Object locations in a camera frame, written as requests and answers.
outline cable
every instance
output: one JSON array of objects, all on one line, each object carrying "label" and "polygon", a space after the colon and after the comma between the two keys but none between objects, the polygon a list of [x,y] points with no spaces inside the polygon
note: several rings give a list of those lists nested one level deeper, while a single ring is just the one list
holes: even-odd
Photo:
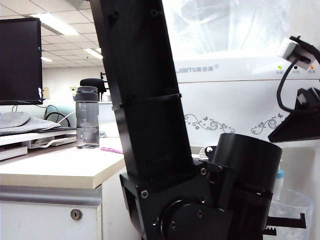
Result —
[{"label": "cable", "polygon": [[47,120],[47,119],[50,117],[50,115],[52,115],[52,114],[58,114],[58,116],[61,115],[62,117],[64,117],[65,120],[66,120],[67,123],[68,123],[68,127],[71,127],[71,123],[70,123],[70,121],[68,120],[68,118],[66,118],[66,116],[63,115],[63,114],[60,113],[60,112],[50,112],[50,113],[46,116],[46,118],[45,118],[44,120]]},{"label": "cable", "polygon": [[48,106],[39,106],[39,105],[35,105],[35,106],[37,106],[38,108],[45,109],[44,116],[43,116],[43,119],[44,119],[44,120],[46,120],[47,112],[48,112],[48,108],[49,108],[49,107],[54,107],[54,108],[55,108],[55,110],[56,110],[56,112],[57,112],[57,113],[59,113],[58,108],[57,108],[56,106],[54,106],[54,105],[51,105],[51,104],[49,104]]},{"label": "cable", "polygon": [[12,106],[12,108],[11,108],[11,112],[13,112],[13,111],[14,111],[14,108],[15,108],[15,111],[17,111],[17,109],[18,109],[18,105],[13,105],[13,106]]},{"label": "cable", "polygon": [[59,125],[59,123],[61,123],[63,120],[65,120],[67,117],[69,117],[71,114],[74,114],[76,111],[72,111],[70,112],[67,116],[65,116],[64,118],[62,118],[60,121],[58,121],[55,125],[51,126],[51,127],[48,127],[46,129],[42,129],[41,131],[45,131],[45,130],[49,130],[49,129],[53,129],[55,128],[56,126]]},{"label": "cable", "polygon": [[311,109],[308,109],[308,110],[298,110],[298,109],[291,109],[291,108],[288,108],[286,106],[284,106],[282,100],[281,100],[281,91],[282,91],[282,88],[285,84],[285,81],[287,79],[287,76],[288,74],[290,73],[291,69],[296,65],[296,63],[300,61],[300,58],[297,57],[292,63],[291,65],[288,67],[288,69],[285,71],[281,81],[280,81],[280,84],[278,86],[278,89],[276,91],[276,100],[278,102],[278,105],[279,107],[282,109],[282,110],[285,110],[286,112],[289,112],[289,113],[292,113],[292,114],[300,114],[300,115],[307,115],[307,114],[317,114],[317,113],[320,113],[320,109],[319,110],[311,110]]}]

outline ceiling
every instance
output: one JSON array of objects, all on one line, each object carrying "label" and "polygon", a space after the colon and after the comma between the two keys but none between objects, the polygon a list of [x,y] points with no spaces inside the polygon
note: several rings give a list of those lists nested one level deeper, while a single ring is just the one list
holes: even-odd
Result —
[{"label": "ceiling", "polygon": [[0,0],[0,19],[51,13],[79,35],[63,35],[41,27],[43,68],[102,67],[103,62],[83,49],[99,48],[90,3],[84,0]]}]

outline white wall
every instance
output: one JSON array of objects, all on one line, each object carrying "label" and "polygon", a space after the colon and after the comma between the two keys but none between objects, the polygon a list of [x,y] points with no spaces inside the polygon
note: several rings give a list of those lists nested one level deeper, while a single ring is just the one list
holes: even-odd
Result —
[{"label": "white wall", "polygon": [[52,101],[72,101],[70,87],[79,87],[82,79],[99,79],[100,72],[105,72],[101,66],[44,68],[42,70],[43,87],[49,88]]},{"label": "white wall", "polygon": [[291,0],[290,8],[290,34],[301,35],[301,39],[307,43],[320,47],[319,0]]}]

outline ceiling light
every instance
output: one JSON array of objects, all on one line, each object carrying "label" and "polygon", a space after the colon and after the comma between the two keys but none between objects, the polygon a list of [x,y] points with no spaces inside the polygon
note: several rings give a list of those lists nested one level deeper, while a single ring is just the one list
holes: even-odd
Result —
[{"label": "ceiling light", "polygon": [[93,51],[90,48],[85,48],[83,50],[85,50],[88,54],[95,56],[97,59],[103,59],[103,57],[99,53],[97,53],[96,51]]},{"label": "ceiling light", "polygon": [[57,19],[50,13],[38,13],[38,14],[32,14],[31,15],[34,18],[39,18],[40,21],[51,28],[59,31],[63,35],[78,35],[79,33],[74,30],[72,27],[68,26],[61,20]]},{"label": "ceiling light", "polygon": [[52,62],[51,59],[46,58],[46,57],[44,57],[44,56],[41,57],[41,60],[42,60],[42,61],[45,61],[45,62]]}]

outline computer monitor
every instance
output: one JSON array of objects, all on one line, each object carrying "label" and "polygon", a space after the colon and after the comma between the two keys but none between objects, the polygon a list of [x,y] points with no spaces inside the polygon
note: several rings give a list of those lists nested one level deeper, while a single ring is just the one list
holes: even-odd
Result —
[{"label": "computer monitor", "polygon": [[0,20],[0,105],[42,103],[40,20]]}]

